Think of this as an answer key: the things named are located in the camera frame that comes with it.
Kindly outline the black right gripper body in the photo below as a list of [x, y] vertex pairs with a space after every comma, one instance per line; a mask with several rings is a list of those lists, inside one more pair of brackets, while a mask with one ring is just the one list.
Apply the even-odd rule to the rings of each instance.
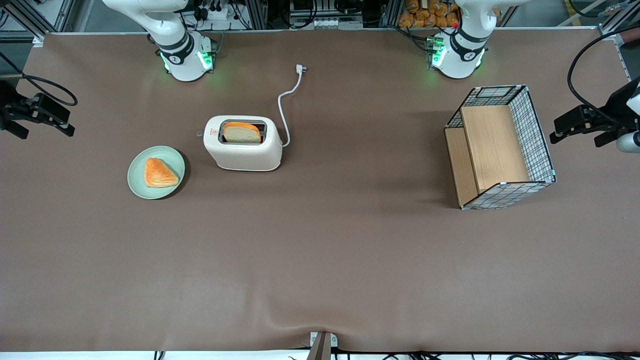
[[37, 101], [33, 97], [21, 95], [10, 82], [0, 82], [1, 121], [34, 121], [32, 105], [35, 102]]

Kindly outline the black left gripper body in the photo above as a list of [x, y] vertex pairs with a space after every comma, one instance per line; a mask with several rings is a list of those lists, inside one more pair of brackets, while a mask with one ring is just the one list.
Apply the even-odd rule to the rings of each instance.
[[639, 130], [640, 116], [640, 77], [637, 76], [631, 82], [625, 84], [613, 92], [601, 111], [608, 117], [617, 121], [620, 126], [636, 132]]

